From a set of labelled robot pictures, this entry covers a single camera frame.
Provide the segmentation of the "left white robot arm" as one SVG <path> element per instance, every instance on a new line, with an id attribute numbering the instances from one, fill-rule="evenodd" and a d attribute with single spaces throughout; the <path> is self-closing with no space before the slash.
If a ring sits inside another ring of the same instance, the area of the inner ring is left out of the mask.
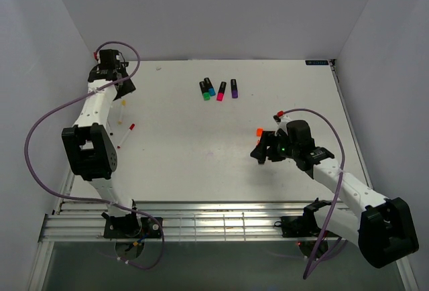
<path id="1" fill-rule="evenodd" d="M 141 232 L 142 221 L 132 210 L 133 199 L 122 191 L 113 176 L 118 166 L 117 149 L 107 131 L 114 101 L 135 90 L 128 76 L 128 62 L 118 50 L 100 50 L 97 65 L 88 76 L 88 94 L 72 127 L 62 130 L 62 141 L 73 174 L 88 182 L 106 200 L 103 217 L 108 228 L 126 237 Z"/>

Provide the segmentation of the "green cap black highlighter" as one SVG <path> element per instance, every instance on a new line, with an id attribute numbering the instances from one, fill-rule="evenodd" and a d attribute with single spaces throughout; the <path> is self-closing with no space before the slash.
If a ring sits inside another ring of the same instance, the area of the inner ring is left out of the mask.
<path id="1" fill-rule="evenodd" d="M 207 89 L 207 87 L 206 87 L 205 82 L 204 82 L 204 81 L 200 81 L 200 82 L 199 82 L 199 87 L 200 87 L 200 91 L 201 91 L 201 93 L 202 93 L 202 98 L 203 98 L 205 101 L 208 101 L 208 100 L 210 99 L 210 94 L 209 94 L 209 92 L 208 92 L 208 89 Z"/>

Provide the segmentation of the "orange highlighter cap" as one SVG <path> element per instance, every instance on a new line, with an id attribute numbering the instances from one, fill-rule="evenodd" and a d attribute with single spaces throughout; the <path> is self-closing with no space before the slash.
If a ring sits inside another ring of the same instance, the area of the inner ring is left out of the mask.
<path id="1" fill-rule="evenodd" d="M 257 131 L 256 131 L 256 136 L 257 137 L 261 137 L 262 132 L 263 132 L 263 129 L 262 128 L 258 128 Z"/>

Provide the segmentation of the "yellow cap white marker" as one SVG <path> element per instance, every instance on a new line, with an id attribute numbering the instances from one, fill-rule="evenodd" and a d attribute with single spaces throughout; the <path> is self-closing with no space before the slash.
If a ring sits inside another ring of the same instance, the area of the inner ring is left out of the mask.
<path id="1" fill-rule="evenodd" d="M 123 116 L 124 116 L 126 104 L 127 104 L 126 100 L 122 100 L 121 101 L 120 110 L 119 110 L 119 116 L 118 116 L 118 121 L 117 121 L 117 123 L 119 125 L 123 123 Z"/>

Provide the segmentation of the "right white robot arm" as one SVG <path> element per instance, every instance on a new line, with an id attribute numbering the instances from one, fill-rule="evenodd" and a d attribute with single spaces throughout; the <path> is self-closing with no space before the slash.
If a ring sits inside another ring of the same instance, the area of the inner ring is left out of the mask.
<path id="1" fill-rule="evenodd" d="M 295 161 L 299 170 L 337 194 L 348 210 L 330 210 L 316 199 L 293 220 L 281 219 L 284 236 L 336 235 L 356 245 L 375 268 L 382 268 L 419 249 L 410 208 L 402 198 L 387 198 L 343 171 L 334 154 L 318 147 L 304 120 L 278 121 L 275 131 L 262 131 L 250 153 L 259 164 Z"/>

